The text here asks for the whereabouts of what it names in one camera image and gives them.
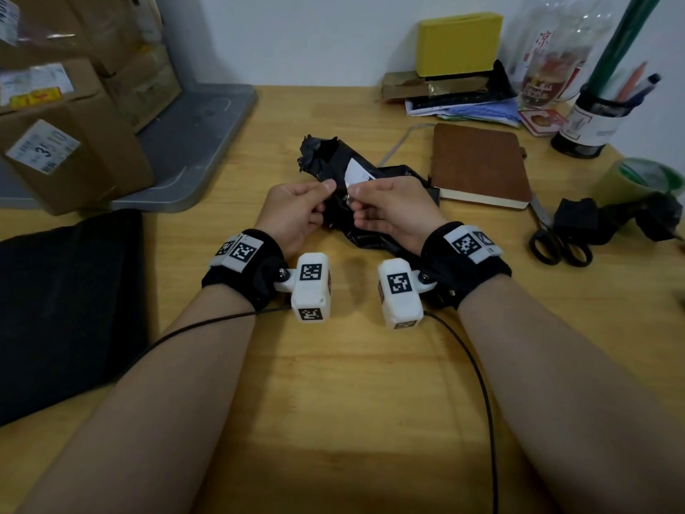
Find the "brown notebook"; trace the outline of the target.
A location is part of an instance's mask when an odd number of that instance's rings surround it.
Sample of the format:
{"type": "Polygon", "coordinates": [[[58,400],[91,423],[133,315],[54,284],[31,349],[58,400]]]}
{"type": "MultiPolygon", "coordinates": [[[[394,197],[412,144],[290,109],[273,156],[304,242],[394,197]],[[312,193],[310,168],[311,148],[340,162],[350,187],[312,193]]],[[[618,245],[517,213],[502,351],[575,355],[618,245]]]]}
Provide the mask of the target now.
{"type": "Polygon", "coordinates": [[[513,132],[439,123],[429,181],[443,199],[524,210],[533,198],[524,153],[513,132]]]}

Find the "white right marker tracker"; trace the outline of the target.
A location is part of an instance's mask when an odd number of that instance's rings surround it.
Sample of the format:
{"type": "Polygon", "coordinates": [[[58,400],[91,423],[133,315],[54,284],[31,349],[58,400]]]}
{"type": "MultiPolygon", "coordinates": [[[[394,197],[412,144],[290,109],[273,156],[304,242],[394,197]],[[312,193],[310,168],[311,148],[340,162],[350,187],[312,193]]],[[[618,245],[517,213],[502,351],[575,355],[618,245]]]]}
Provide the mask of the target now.
{"type": "Polygon", "coordinates": [[[503,255],[502,249],[474,225],[460,225],[446,233],[443,238],[454,250],[468,257],[475,264],[481,264],[489,258],[500,258],[503,255]]]}

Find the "yellow box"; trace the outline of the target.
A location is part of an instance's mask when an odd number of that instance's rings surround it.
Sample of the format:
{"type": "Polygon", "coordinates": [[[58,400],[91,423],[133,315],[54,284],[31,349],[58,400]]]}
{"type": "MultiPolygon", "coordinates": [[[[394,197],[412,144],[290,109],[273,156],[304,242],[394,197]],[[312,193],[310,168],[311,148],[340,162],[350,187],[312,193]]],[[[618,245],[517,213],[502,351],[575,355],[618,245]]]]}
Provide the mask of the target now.
{"type": "Polygon", "coordinates": [[[420,77],[491,71],[499,49],[503,16],[479,12],[418,22],[415,70],[420,77]]]}

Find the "clear bottle with red print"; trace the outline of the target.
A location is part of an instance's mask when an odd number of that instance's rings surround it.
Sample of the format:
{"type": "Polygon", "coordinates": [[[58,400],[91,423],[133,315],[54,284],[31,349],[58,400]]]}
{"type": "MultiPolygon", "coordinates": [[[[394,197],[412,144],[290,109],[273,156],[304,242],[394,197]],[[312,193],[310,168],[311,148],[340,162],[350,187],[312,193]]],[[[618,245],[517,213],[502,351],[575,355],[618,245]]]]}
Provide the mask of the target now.
{"type": "Polygon", "coordinates": [[[582,16],[570,0],[543,0],[531,13],[529,38],[518,86],[522,110],[540,110],[556,100],[579,62],[582,16]]]}

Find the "stack of papers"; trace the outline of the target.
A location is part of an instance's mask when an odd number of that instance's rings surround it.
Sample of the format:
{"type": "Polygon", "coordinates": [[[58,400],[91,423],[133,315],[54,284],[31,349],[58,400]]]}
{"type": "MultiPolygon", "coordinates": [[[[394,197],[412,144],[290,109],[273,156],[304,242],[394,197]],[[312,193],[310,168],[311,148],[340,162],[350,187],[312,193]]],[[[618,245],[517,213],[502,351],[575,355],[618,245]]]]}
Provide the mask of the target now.
{"type": "Polygon", "coordinates": [[[419,108],[417,102],[406,99],[405,107],[406,114],[411,117],[434,116],[440,120],[471,120],[497,123],[514,128],[520,127],[523,122],[516,98],[457,105],[438,105],[430,102],[426,108],[419,108]]]}

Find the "white marker tracker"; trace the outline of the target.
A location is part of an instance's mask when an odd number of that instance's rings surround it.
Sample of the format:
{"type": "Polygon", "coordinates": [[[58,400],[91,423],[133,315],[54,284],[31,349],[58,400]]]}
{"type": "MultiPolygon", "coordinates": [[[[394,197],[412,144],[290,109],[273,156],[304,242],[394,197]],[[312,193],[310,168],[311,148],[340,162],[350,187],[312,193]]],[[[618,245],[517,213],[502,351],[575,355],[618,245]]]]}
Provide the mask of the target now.
{"type": "Polygon", "coordinates": [[[503,255],[502,249],[474,225],[460,225],[446,233],[443,238],[454,250],[468,257],[475,264],[481,264],[489,258],[500,258],[503,255]]]}
{"type": "Polygon", "coordinates": [[[264,242],[246,233],[231,236],[210,260],[209,268],[225,267],[242,273],[264,242]]]}

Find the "white left marker tracker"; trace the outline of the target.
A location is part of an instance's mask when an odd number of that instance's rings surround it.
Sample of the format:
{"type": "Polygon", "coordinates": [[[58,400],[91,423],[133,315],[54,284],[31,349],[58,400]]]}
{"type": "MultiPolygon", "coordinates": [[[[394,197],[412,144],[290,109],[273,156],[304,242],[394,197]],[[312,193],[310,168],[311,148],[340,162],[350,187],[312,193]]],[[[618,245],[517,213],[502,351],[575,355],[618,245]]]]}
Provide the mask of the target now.
{"type": "Polygon", "coordinates": [[[242,273],[264,242],[246,233],[231,236],[210,260],[209,268],[225,267],[242,273]]]}

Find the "clear plastic bottle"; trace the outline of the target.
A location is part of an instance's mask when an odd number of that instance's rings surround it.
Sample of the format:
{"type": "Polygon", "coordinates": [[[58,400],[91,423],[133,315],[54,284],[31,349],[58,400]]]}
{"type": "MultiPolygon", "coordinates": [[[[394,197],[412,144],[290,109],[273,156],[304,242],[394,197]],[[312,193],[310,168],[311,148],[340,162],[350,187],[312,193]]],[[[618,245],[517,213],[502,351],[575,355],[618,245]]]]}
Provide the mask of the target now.
{"type": "Polygon", "coordinates": [[[556,101],[565,102],[579,92],[579,78],[595,46],[612,28],[612,0],[578,0],[567,14],[562,30],[562,57],[570,59],[570,74],[556,101]]]}

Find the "green pole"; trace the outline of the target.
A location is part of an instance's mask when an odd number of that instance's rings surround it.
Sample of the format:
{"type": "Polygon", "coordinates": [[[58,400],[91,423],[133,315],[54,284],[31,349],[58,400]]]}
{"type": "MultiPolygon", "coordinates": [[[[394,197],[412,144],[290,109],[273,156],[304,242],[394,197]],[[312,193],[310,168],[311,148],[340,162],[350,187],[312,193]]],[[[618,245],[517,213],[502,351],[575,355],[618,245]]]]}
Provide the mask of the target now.
{"type": "Polygon", "coordinates": [[[630,0],[618,27],[588,79],[585,86],[586,93],[593,96],[599,96],[602,93],[660,1],[630,0]]]}

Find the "person's left hand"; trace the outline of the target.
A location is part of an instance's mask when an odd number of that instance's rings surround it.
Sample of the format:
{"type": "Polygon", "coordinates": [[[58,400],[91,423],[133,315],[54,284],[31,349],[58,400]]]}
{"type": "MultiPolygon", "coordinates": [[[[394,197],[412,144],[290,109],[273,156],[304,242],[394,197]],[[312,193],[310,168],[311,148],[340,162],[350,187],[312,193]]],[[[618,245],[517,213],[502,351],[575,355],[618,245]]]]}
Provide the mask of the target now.
{"type": "Polygon", "coordinates": [[[323,225],[325,201],[329,199],[300,196],[302,183],[272,187],[253,227],[268,234],[286,259],[297,254],[305,239],[323,225]]]}

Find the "white paper label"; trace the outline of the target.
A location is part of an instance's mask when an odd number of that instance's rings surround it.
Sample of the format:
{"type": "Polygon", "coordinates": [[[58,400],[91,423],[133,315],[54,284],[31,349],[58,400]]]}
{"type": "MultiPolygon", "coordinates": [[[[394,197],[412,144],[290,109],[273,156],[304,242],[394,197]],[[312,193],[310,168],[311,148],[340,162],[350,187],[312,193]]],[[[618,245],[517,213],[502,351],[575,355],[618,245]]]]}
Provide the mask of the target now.
{"type": "Polygon", "coordinates": [[[347,163],[347,168],[345,169],[344,182],[345,187],[349,188],[357,183],[363,183],[365,181],[375,180],[375,177],[368,172],[362,164],[360,164],[354,158],[351,158],[347,163]]]}

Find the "black plastic mailing bag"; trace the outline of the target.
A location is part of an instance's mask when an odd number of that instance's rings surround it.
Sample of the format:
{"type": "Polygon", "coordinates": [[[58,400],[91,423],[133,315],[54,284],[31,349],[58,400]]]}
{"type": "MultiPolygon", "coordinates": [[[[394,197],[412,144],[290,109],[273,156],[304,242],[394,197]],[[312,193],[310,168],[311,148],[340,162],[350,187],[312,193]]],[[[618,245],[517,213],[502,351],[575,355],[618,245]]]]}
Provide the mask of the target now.
{"type": "Polygon", "coordinates": [[[308,135],[300,146],[299,170],[313,176],[317,181],[334,180],[335,193],[325,202],[324,223],[341,232],[355,247],[364,250],[387,251],[400,258],[409,258],[407,250],[389,235],[365,232],[354,225],[354,213],[349,208],[349,196],[345,187],[344,174],[351,158],[357,160],[375,179],[393,177],[414,177],[438,206],[440,191],[430,182],[405,164],[376,167],[338,137],[323,139],[308,135]]]}

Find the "taped cardboard box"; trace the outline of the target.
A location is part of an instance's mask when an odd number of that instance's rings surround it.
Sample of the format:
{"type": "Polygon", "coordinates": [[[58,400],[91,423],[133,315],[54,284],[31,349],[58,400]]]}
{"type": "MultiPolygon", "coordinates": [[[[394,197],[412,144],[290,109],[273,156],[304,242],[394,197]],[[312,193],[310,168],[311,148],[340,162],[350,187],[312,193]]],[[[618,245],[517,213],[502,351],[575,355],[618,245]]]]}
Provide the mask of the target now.
{"type": "Polygon", "coordinates": [[[152,41],[139,1],[0,0],[0,70],[88,59],[111,77],[152,41]]]}

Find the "small cardboard box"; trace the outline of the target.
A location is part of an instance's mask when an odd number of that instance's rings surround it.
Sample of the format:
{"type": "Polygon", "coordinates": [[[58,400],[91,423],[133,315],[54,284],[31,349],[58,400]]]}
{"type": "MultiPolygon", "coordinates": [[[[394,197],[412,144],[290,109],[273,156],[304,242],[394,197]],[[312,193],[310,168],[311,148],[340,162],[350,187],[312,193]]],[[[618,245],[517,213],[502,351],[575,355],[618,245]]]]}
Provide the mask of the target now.
{"type": "Polygon", "coordinates": [[[157,119],[182,94],[163,44],[141,46],[123,68],[101,81],[134,133],[157,119]]]}

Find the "person's left forearm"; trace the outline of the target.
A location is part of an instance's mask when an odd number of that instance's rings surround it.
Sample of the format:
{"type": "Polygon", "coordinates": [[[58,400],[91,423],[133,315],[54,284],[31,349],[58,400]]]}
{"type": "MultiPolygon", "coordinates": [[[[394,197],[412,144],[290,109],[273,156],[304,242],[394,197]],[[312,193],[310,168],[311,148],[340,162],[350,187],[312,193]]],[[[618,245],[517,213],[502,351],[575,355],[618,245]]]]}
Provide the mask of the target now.
{"type": "Polygon", "coordinates": [[[115,384],[16,514],[188,514],[223,432],[255,317],[169,338],[115,384]]]}

